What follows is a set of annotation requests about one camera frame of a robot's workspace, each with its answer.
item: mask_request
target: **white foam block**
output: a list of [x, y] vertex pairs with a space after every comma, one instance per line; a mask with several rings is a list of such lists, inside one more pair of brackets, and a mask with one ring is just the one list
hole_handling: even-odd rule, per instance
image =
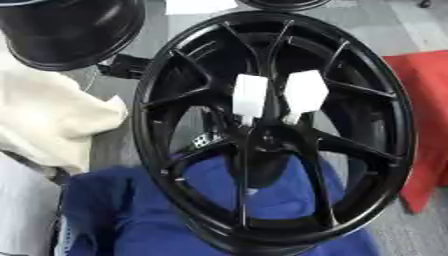
[[291, 112], [285, 121], [295, 124], [303, 113], [318, 111], [328, 93], [328, 87], [318, 70], [290, 74], [285, 98]]
[[251, 125], [253, 118], [263, 116], [269, 80], [266, 77], [240, 74], [233, 92], [233, 114]]

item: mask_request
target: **gray floor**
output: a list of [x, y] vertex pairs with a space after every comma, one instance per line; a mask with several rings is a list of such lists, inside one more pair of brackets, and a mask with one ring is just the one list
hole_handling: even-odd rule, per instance
[[[153, 57], [173, 36], [215, 15], [165, 16], [162, 0], [147, 0], [148, 20], [144, 31], [127, 53]], [[334, 0], [327, 6], [304, 12], [340, 26], [380, 55], [439, 50], [448, 47], [448, 0], [434, 0], [435, 7], [417, 8], [417, 0]], [[239, 10], [248, 10], [240, 6]], [[83, 86], [92, 81], [94, 70], [71, 72]], [[89, 92], [108, 99], [118, 94], [131, 108], [136, 82], [95, 76]], [[186, 120], [188, 129], [191, 121]], [[338, 160], [338, 166], [344, 163]], [[92, 169], [116, 164], [136, 165], [130, 124], [98, 136], [92, 151]], [[368, 227], [384, 256], [448, 255], [448, 190], [438, 190], [419, 215], [408, 215], [397, 201]]]

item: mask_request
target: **black wheel rim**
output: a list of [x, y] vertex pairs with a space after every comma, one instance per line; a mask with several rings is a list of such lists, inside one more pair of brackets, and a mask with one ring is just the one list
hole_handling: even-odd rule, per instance
[[[261, 52], [268, 54], [260, 54], [257, 46], [263, 43], [254, 46], [254, 42], [259, 43], [257, 40], [266, 43], [264, 46], [267, 48]], [[226, 114], [229, 113], [232, 90], [232, 86], [228, 85], [234, 81], [236, 74], [229, 78], [217, 75], [216, 72], [224, 72], [222, 70], [207, 70], [204, 56], [212, 56], [217, 51], [215, 48], [231, 48], [234, 56], [244, 59], [244, 67], [238, 72], [270, 78], [272, 93], [279, 99], [277, 116], [259, 121], [256, 128], [251, 130], [241, 131], [232, 125], [232, 117]], [[332, 115], [332, 112], [337, 112], [345, 102], [375, 109], [372, 113], [361, 114], [369, 116], [369, 120], [381, 119], [379, 130], [383, 136], [379, 138], [378, 135], [364, 134], [361, 137], [373, 140], [373, 144], [380, 141], [384, 149], [355, 141], [353, 138], [356, 136], [350, 135], [364, 129], [350, 132], [350, 129], [341, 128], [341, 135], [346, 135], [342, 138], [310, 127], [306, 118], [294, 127], [277, 122], [287, 112], [287, 107], [282, 104], [281, 90], [278, 90], [284, 83], [282, 74], [291, 71], [288, 70], [290, 65], [282, 64], [280, 56], [293, 56], [294, 49], [298, 52], [306, 49], [320, 56], [316, 57], [320, 58], [316, 63], [300, 67], [299, 62], [297, 66], [299, 70], [306, 70], [317, 65], [315, 68], [323, 74], [330, 88], [330, 97], [323, 109], [337, 126], [346, 125], [347, 120], [344, 120], [344, 115], [334, 118], [337, 115]], [[352, 70], [350, 74], [358, 77], [353, 79], [362, 81], [362, 84], [353, 84], [353, 81], [346, 79], [335, 80], [333, 73], [337, 72], [334, 69], [341, 67]], [[193, 88], [177, 88], [178, 84], [168, 87], [170, 82], [167, 77], [179, 68], [189, 72], [190, 81], [195, 83]], [[219, 132], [224, 136], [220, 141], [173, 160], [167, 150], [170, 136], [190, 106], [208, 107]], [[344, 108], [351, 113], [352, 106], [344, 105]], [[194, 26], [168, 43], [154, 58], [140, 82], [133, 123], [143, 164], [156, 184], [186, 216], [190, 228], [219, 249], [243, 255], [247, 253], [244, 250], [246, 245], [251, 250], [257, 246], [268, 246], [277, 250], [277, 255], [288, 255], [284, 251], [288, 247], [297, 253], [366, 225], [382, 212], [404, 185], [412, 164], [415, 143], [408, 98], [381, 58], [357, 39], [330, 24], [302, 15], [269, 12], [242, 12], [217, 17]], [[282, 142], [282, 146], [272, 149], [271, 153], [282, 151], [297, 155], [305, 165], [317, 199], [316, 212], [312, 216], [293, 220], [260, 220], [246, 215], [242, 191], [247, 188], [248, 168], [244, 162], [250, 148], [258, 150], [260, 134], [265, 131]], [[363, 160], [368, 167], [365, 175], [357, 178], [359, 182], [350, 189], [351, 192], [334, 205], [329, 202], [322, 184], [319, 151], [346, 154]], [[182, 179], [184, 167], [221, 154], [238, 154], [240, 166], [244, 166], [239, 169], [239, 204], [236, 212], [208, 201]], [[356, 167], [357, 162], [352, 162], [352, 167]], [[233, 242], [227, 241], [228, 237], [232, 237]]]
[[241, 0], [243, 3], [255, 8], [268, 11], [303, 11], [319, 7], [331, 0]]

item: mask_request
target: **wheel spoke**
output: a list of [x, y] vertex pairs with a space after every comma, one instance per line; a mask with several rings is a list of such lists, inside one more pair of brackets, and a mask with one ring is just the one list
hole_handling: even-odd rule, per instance
[[330, 91], [334, 93], [341, 93], [353, 97], [359, 97], [362, 99], [371, 99], [374, 101], [387, 102], [397, 98], [394, 93], [382, 92], [370, 88], [356, 86], [349, 83], [337, 82], [328, 78], [325, 78]]
[[235, 168], [239, 174], [236, 178], [237, 193], [236, 193], [236, 216], [238, 219], [239, 228], [247, 228], [248, 226], [248, 209], [247, 209], [247, 190], [249, 189], [249, 154], [253, 150], [252, 137], [255, 134], [255, 128], [251, 128], [242, 143], [239, 145], [238, 153], [236, 155], [236, 163], [231, 162], [230, 168]]
[[366, 161], [368, 164], [394, 163], [399, 158], [356, 141], [315, 130], [319, 150], [342, 153]]
[[212, 78], [212, 75], [201, 66], [196, 60], [188, 56], [187, 54], [181, 52], [178, 49], [174, 49], [171, 51], [171, 55], [174, 59], [179, 61], [179, 64], [184, 65], [189, 68], [193, 72], [196, 73], [201, 79], [204, 79], [204, 84], [208, 84]]
[[327, 62], [327, 64], [324, 67], [323, 70], [323, 77], [327, 77], [328, 74], [330, 73], [331, 69], [334, 68], [335, 64], [337, 64], [337, 60], [339, 59], [339, 57], [341, 56], [342, 52], [347, 49], [347, 47], [350, 45], [349, 41], [343, 41], [341, 43], [341, 45], [339, 46], [339, 48], [336, 50], [336, 52], [333, 54], [333, 56], [331, 56], [330, 60]]
[[281, 125], [278, 128], [277, 133], [282, 134], [283, 143], [287, 145], [285, 152], [289, 152], [299, 158], [308, 175], [316, 197], [315, 218], [326, 228], [338, 225], [320, 165], [317, 138], [313, 136], [305, 138], [295, 128], [285, 125]]
[[294, 24], [293, 20], [288, 20], [285, 22], [285, 25], [282, 31], [278, 34], [276, 40], [269, 46], [268, 50], [268, 65], [273, 63], [276, 59], [280, 49], [285, 45], [289, 38], [289, 32], [291, 31], [292, 25]]
[[169, 98], [156, 100], [153, 102], [144, 103], [142, 108], [147, 110], [156, 110], [160, 108], [169, 108], [172, 107], [173, 104], [185, 104], [187, 102], [195, 101], [197, 99], [201, 99], [204, 96], [209, 94], [210, 89], [208, 86], [203, 86], [185, 93], [181, 93], [176, 96], [172, 96]]
[[188, 166], [215, 156], [230, 155], [234, 150], [230, 139], [220, 139], [170, 160], [164, 169], [168, 170], [173, 179], [179, 179]]
[[241, 49], [242, 52], [249, 54], [249, 57], [257, 64], [257, 69], [260, 67], [260, 58], [252, 46], [250, 46], [241, 36], [235, 31], [228, 22], [221, 24], [225, 31], [228, 32], [230, 39], [234, 43], [236, 49]]

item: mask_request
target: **blue cloth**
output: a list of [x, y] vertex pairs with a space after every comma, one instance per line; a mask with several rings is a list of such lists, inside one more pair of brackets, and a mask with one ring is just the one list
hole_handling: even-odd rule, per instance
[[[343, 188], [332, 167], [323, 161], [332, 202]], [[235, 205], [235, 185], [223, 158], [203, 161], [186, 171], [190, 184], [228, 209]], [[253, 190], [249, 215], [296, 218], [314, 211], [314, 194], [307, 175], [291, 158], [282, 177], [271, 187]], [[80, 235], [69, 256], [222, 256], [226, 255], [191, 233], [173, 206], [142, 168], [115, 167], [71, 178], [63, 214]], [[377, 256], [366, 231], [320, 244], [304, 256]]]

